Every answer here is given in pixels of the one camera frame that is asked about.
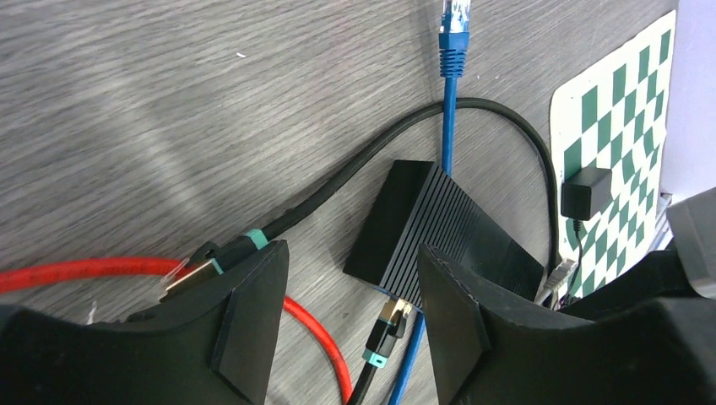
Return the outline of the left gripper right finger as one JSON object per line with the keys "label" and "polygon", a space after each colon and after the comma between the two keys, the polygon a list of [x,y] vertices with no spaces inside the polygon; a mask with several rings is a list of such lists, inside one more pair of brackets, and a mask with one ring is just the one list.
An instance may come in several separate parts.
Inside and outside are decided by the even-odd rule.
{"label": "left gripper right finger", "polygon": [[712,404],[715,302],[653,251],[563,310],[423,246],[418,270],[441,404]]}

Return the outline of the black switch with blue ports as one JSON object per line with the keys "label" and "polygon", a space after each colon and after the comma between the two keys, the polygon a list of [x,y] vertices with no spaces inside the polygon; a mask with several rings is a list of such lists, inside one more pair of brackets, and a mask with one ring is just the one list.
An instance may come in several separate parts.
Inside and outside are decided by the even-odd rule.
{"label": "black switch with blue ports", "polygon": [[439,164],[396,160],[350,250],[343,272],[422,307],[417,270],[421,245],[527,300],[544,268]]}

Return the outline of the black power adapter with cord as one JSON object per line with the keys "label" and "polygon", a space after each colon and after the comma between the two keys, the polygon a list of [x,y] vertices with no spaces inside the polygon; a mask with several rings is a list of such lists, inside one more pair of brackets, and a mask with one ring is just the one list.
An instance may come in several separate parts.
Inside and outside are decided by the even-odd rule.
{"label": "black power adapter with cord", "polygon": [[600,212],[610,200],[612,170],[594,166],[584,167],[566,179],[561,186],[561,215],[572,224],[568,231],[570,245],[577,249],[577,266],[568,279],[570,294],[583,259],[580,232],[584,222]]}

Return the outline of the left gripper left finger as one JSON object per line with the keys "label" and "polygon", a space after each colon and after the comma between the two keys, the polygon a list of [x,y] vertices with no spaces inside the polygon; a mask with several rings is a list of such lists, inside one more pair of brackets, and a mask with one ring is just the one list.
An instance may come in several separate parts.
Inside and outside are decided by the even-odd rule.
{"label": "left gripper left finger", "polygon": [[271,242],[220,276],[124,322],[1,308],[4,404],[261,404],[290,252]]}

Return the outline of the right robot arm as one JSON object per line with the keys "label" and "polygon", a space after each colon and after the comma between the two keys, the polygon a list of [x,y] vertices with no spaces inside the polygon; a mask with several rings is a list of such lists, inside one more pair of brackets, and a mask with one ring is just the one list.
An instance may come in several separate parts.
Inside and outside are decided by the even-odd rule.
{"label": "right robot arm", "polygon": [[715,298],[715,190],[670,206],[670,247],[649,252],[606,286],[561,309],[588,320],[657,298]]}

